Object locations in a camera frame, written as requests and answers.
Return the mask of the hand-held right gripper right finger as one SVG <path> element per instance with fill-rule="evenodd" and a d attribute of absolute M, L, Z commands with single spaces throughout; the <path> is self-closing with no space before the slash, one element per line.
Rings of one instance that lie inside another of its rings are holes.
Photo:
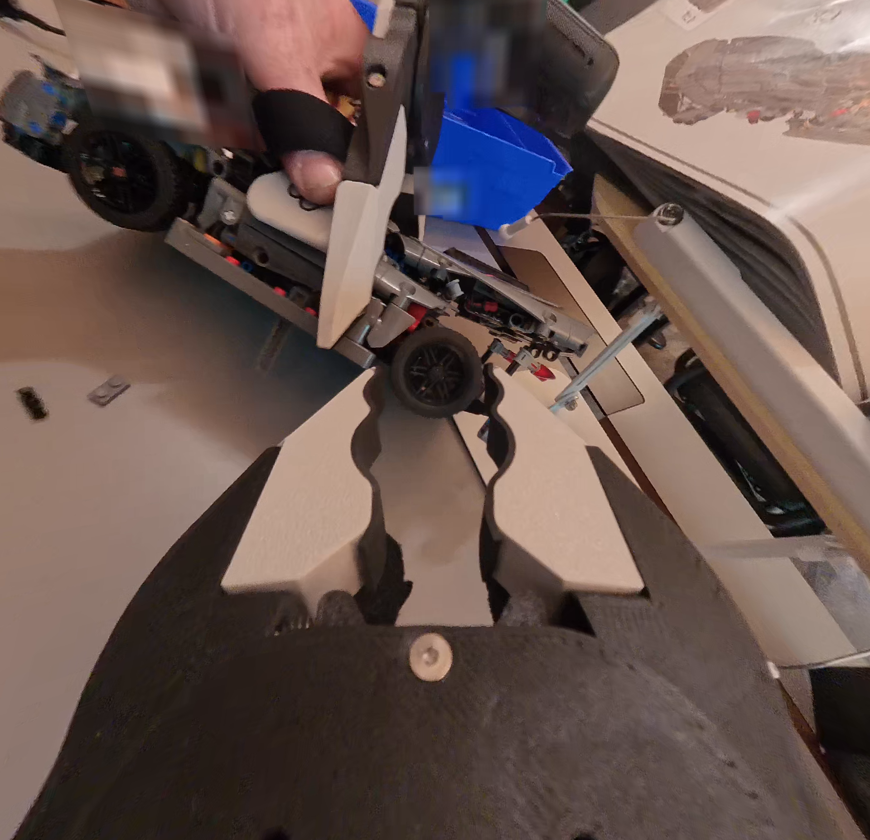
<path fill-rule="evenodd" d="M 547 622 L 571 595 L 636 597 L 645 584 L 585 440 L 496 367 L 484 369 L 488 480 L 480 571 L 493 620 L 525 599 Z"/>

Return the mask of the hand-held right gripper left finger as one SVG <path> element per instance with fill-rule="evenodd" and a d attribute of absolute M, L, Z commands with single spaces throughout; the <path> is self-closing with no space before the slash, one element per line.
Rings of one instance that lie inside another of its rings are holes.
<path fill-rule="evenodd" d="M 313 617 L 342 591 L 367 622 L 397 621 L 411 583 L 372 475 L 384 403 L 384 372 L 364 370 L 283 439 L 223 592 L 289 593 Z"/>

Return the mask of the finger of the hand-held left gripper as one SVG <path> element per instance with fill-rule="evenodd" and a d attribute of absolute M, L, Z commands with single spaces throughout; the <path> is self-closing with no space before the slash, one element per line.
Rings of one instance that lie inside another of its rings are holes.
<path fill-rule="evenodd" d="M 325 259 L 317 346 L 331 349 L 364 312 L 372 296 L 393 206 L 406 175 L 407 117 L 399 106 L 379 182 L 363 180 L 348 160 L 338 186 Z"/>

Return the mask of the grey lego car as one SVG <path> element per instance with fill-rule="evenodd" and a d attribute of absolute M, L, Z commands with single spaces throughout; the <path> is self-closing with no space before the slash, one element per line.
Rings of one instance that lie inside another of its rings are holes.
<path fill-rule="evenodd" d="M 165 242 L 315 336 L 332 212 L 302 201 L 265 154 L 171 145 L 113 129 L 90 112 L 81 83 L 40 63 L 2 90 L 6 145 L 63 171 L 107 223 Z M 456 248 L 446 252 L 387 223 L 363 312 L 332 349 L 390 369 L 397 399 L 425 418 L 473 411 L 484 363 L 554 379 L 582 355 L 592 328 L 526 285 Z"/>

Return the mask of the lego instruction book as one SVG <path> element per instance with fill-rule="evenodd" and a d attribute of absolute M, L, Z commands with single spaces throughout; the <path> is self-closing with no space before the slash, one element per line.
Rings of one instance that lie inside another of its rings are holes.
<path fill-rule="evenodd" d="M 595 0 L 583 14 L 619 58 L 594 138 L 868 400 L 869 0 Z"/>

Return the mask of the person's left hand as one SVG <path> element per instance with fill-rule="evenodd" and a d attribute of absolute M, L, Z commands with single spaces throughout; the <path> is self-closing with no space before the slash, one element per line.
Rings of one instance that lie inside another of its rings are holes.
<path fill-rule="evenodd" d="M 331 96 L 361 99 L 368 27 L 351 0 L 154 0 L 232 43 L 266 149 L 299 195 L 332 204 L 353 130 Z"/>

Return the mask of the blue storage bin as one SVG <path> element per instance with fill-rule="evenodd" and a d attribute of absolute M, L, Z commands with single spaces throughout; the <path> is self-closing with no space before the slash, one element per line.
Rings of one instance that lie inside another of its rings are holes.
<path fill-rule="evenodd" d="M 538 119 L 536 57 L 546 40 L 532 0 L 380 0 L 363 13 L 361 99 L 346 157 L 379 182 L 397 110 L 407 117 L 397 219 L 491 230 L 524 217 L 570 170 L 524 118 Z"/>

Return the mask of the white book stand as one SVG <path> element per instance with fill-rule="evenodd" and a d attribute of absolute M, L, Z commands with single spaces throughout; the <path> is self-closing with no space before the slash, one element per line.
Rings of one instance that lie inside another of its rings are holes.
<path fill-rule="evenodd" d="M 868 417 L 688 212 L 676 203 L 643 216 L 531 212 L 498 231 L 514 238 L 543 218 L 635 223 L 659 304 L 827 526 L 867 553 Z"/>

